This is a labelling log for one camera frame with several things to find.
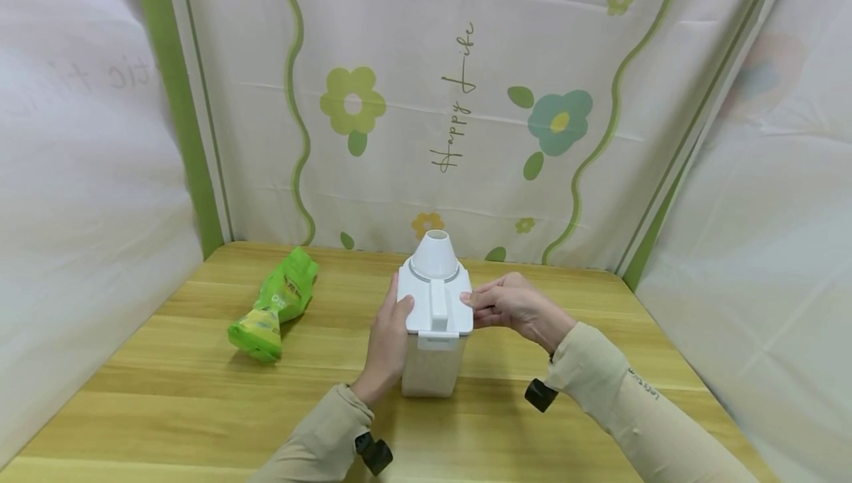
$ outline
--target right hand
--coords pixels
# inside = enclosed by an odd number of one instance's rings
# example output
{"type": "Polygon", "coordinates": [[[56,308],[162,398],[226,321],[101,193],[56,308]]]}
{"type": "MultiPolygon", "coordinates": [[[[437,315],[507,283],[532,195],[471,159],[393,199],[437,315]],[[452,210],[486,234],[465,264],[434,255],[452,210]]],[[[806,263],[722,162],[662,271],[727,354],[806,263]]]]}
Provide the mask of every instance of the right hand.
{"type": "Polygon", "coordinates": [[[474,309],[474,328],[511,328],[550,355],[577,325],[518,272],[477,287],[473,293],[461,293],[461,301],[474,309]]]}

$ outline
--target hand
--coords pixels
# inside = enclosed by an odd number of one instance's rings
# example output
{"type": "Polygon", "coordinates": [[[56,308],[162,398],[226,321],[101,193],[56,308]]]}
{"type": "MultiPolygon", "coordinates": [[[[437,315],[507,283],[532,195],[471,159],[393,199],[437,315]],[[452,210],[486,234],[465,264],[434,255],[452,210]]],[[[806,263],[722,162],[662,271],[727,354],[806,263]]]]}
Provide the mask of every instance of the hand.
{"type": "Polygon", "coordinates": [[[571,315],[518,272],[477,287],[472,294],[461,293],[461,301],[474,308],[474,328],[511,328],[551,355],[577,325],[571,315]]]}
{"type": "Polygon", "coordinates": [[[364,371],[350,386],[353,394],[368,407],[374,406],[402,377],[405,355],[408,353],[405,319],[414,309],[414,297],[396,301],[396,278],[394,272],[385,301],[370,327],[368,360],[364,364],[364,371]]]}

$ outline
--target left hand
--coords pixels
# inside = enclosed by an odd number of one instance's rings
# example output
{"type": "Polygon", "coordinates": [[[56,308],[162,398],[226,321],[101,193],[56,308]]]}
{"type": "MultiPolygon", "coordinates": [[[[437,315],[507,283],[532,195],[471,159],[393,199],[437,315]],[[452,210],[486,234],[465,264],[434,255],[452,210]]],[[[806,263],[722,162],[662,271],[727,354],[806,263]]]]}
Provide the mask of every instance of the left hand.
{"type": "Polygon", "coordinates": [[[409,295],[397,302],[396,279],[397,273],[394,272],[385,301],[370,327],[368,359],[364,370],[349,387],[355,396],[371,408],[402,377],[405,355],[408,353],[405,319],[414,309],[414,297],[409,295]]]}

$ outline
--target white funnel lid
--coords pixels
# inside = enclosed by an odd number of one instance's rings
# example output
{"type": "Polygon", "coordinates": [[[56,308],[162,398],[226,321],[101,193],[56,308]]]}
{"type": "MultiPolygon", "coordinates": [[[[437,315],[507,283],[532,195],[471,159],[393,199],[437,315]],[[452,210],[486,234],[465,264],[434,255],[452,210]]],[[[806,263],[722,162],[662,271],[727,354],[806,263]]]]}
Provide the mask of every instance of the white funnel lid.
{"type": "Polygon", "coordinates": [[[443,230],[426,232],[420,246],[411,255],[411,270],[426,280],[449,280],[459,271],[459,260],[450,236],[443,230]]]}

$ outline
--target beige sleeve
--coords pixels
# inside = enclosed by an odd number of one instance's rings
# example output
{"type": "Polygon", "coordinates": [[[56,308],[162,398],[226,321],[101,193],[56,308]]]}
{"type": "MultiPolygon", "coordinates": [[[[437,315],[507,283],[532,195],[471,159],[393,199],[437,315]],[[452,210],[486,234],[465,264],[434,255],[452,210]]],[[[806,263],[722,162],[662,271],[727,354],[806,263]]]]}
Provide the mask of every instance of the beige sleeve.
{"type": "Polygon", "coordinates": [[[556,349],[545,383],[570,395],[618,443],[645,483],[756,482],[728,450],[579,322],[556,349]]]}
{"type": "Polygon", "coordinates": [[[355,460],[355,438],[372,419],[349,387],[335,386],[248,483],[342,481],[355,460]]]}

